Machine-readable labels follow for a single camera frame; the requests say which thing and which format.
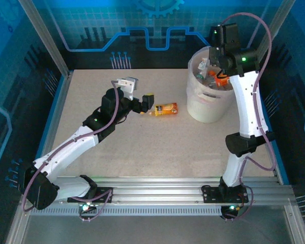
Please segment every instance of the white work surface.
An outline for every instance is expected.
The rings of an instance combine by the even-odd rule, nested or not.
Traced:
[[[149,116],[131,112],[127,121],[91,148],[63,176],[210,177],[221,176],[227,165],[226,135],[238,132],[236,103],[223,118],[203,124],[187,112],[187,70],[75,70],[54,140],[54,148],[69,138],[101,105],[111,80],[139,79],[134,97],[155,94],[155,104],[178,104],[178,115]],[[269,155],[260,146],[253,158],[269,167]],[[252,163],[245,176],[273,176]]]

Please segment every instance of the green led light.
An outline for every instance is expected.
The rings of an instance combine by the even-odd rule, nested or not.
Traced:
[[[88,205],[84,204],[84,205],[82,206],[82,210],[83,210],[83,211],[87,211],[88,209],[89,209],[89,206],[88,206]]]

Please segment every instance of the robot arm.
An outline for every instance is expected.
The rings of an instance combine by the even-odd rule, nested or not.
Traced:
[[[204,188],[204,192],[208,195],[204,200],[240,203],[241,199],[238,196],[245,196],[246,203],[248,202],[246,189],[240,184],[239,179],[243,170],[243,161],[251,156],[258,146],[265,143],[258,126],[254,95],[256,95],[262,129],[270,141],[274,140],[274,134],[268,131],[263,117],[259,87],[256,89],[254,87],[260,67],[255,50],[241,48],[236,24],[212,27],[210,37],[212,43],[209,49],[210,64],[220,67],[222,73],[230,77],[238,106],[240,128],[239,132],[226,137],[226,145],[230,151],[226,171],[217,188]]]
[[[68,140],[43,157],[32,163],[25,162],[19,167],[18,189],[21,193],[25,192],[30,180],[34,178],[27,192],[27,199],[34,207],[41,210],[54,200],[67,197],[90,199],[96,195],[97,185],[86,175],[70,178],[57,177],[76,158],[111,134],[115,126],[131,111],[141,113],[151,109],[154,104],[153,95],[143,96],[142,102],[133,97],[137,81],[135,78],[127,77],[115,82],[121,87],[117,89],[119,103],[113,121],[116,91],[112,88],[102,97],[102,105],[95,109]]]

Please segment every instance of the orange object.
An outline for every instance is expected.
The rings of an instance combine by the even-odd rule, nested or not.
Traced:
[[[178,108],[177,103],[169,103],[163,105],[156,105],[155,109],[149,113],[149,115],[169,115],[169,114],[177,114]]]
[[[229,84],[229,77],[227,75],[224,75],[224,74],[220,74],[218,77],[217,77],[217,74],[215,73],[215,71],[213,70],[210,70],[208,72],[208,75],[209,76],[213,76],[215,78],[215,82],[216,82],[216,85],[217,87],[219,86],[224,86],[224,85],[227,85]]]

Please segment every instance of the plastic bucket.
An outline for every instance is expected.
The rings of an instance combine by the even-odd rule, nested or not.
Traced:
[[[187,110],[197,121],[213,123],[220,120],[226,113],[235,100],[235,94],[233,89],[211,89],[195,78],[194,69],[198,67],[203,57],[209,57],[209,47],[204,47],[197,51],[188,63]]]

